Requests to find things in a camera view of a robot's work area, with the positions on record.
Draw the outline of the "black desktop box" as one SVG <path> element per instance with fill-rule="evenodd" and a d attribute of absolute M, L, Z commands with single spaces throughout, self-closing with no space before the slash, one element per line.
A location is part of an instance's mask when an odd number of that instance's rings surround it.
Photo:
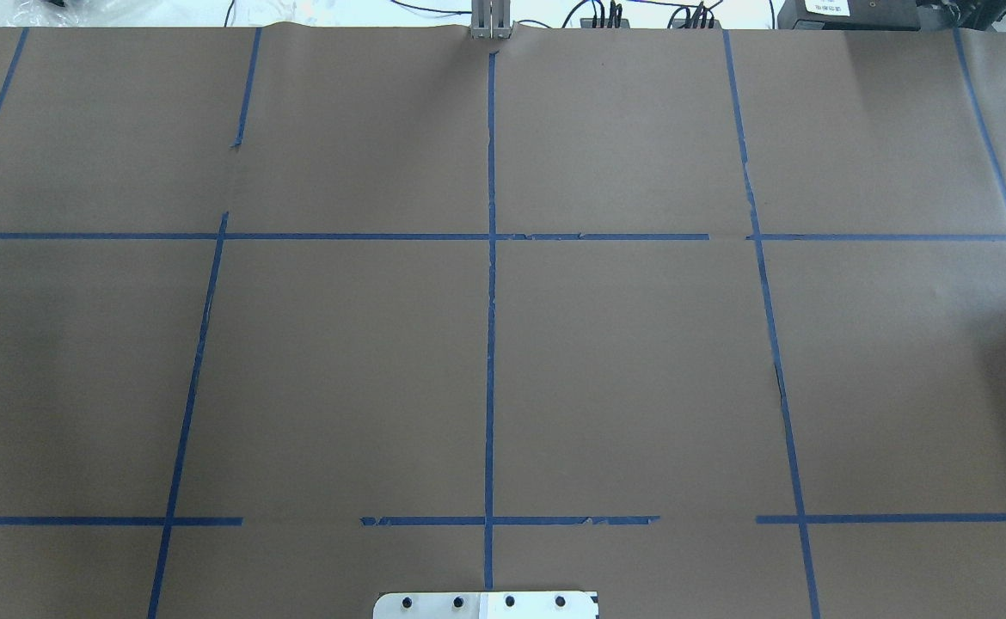
<path fill-rule="evenodd" d="M 785 1 L 778 30 L 919 31 L 916 1 Z"/>

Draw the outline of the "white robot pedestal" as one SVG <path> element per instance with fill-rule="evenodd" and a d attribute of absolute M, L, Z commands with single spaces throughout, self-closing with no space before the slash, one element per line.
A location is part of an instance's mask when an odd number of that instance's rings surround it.
<path fill-rule="evenodd" d="M 589 591 L 413 591 L 378 597 L 373 618 L 598 618 Z"/>

